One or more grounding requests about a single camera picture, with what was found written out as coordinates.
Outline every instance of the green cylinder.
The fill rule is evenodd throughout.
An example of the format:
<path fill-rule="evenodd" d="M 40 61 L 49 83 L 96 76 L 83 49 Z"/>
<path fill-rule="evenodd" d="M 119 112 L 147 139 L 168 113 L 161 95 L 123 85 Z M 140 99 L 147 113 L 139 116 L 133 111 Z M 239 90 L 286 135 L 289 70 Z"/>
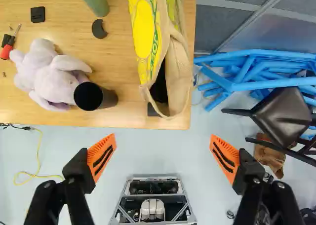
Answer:
<path fill-rule="evenodd" d="M 110 7 L 107 0 L 84 0 L 84 1 L 92 9 L 93 13 L 98 17 L 104 17 L 110 11 Z"/>

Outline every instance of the yellow tote bag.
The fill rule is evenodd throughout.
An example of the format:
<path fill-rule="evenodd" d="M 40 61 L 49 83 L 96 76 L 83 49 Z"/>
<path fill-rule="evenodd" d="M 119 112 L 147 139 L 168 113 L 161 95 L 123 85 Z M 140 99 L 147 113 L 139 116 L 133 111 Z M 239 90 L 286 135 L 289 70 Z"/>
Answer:
<path fill-rule="evenodd" d="M 192 87 L 183 0 L 128 1 L 141 92 L 160 116 L 172 118 L 189 103 Z M 150 91 L 162 69 L 161 65 L 167 103 L 155 101 Z"/>

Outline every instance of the black rectangular object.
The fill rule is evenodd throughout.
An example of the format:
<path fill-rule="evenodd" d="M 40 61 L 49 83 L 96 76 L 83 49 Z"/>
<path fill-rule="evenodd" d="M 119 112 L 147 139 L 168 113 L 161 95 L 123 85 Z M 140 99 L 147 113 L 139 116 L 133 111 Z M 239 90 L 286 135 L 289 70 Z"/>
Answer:
<path fill-rule="evenodd" d="M 45 7 L 33 7 L 31 8 L 31 22 L 42 23 L 45 21 Z"/>
<path fill-rule="evenodd" d="M 4 47 L 5 45 L 7 45 L 11 39 L 11 35 L 9 34 L 4 34 L 3 35 L 3 39 L 2 39 L 2 44 L 1 44 L 1 47 Z"/>

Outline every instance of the black cylinder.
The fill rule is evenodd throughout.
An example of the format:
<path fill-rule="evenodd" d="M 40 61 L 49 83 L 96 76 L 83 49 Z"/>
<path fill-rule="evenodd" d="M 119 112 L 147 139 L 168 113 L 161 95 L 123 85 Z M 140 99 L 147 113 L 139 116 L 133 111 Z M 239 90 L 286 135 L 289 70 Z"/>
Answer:
<path fill-rule="evenodd" d="M 114 90 L 109 90 L 93 82 L 79 84 L 74 92 L 75 103 L 85 111 L 115 106 L 119 99 Z"/>

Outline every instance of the wooden table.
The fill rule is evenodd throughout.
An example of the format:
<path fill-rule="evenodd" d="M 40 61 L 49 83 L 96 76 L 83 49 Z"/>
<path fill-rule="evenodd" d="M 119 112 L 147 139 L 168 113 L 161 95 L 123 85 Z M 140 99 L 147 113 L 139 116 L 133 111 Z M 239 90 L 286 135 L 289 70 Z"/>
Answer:
<path fill-rule="evenodd" d="M 22 28 L 15 48 L 28 52 L 35 38 L 46 38 L 57 45 L 57 51 L 86 62 L 93 69 L 91 81 L 114 89 L 117 106 L 85 112 L 73 107 L 68 112 L 50 112 L 33 102 L 26 92 L 16 88 L 15 65 L 0 59 L 0 122 L 87 127 L 123 127 L 149 129 L 188 129 L 190 106 L 173 120 L 147 117 L 147 104 L 138 90 L 139 77 L 133 45 L 128 0 L 108 0 L 111 11 L 104 17 L 105 39 L 96 39 L 91 32 L 97 18 L 82 0 L 1 0 L 0 38 L 10 34 L 9 26 Z M 45 6 L 46 21 L 33 24 L 30 8 Z M 196 3 L 185 0 L 184 10 L 191 61 L 193 59 Z"/>

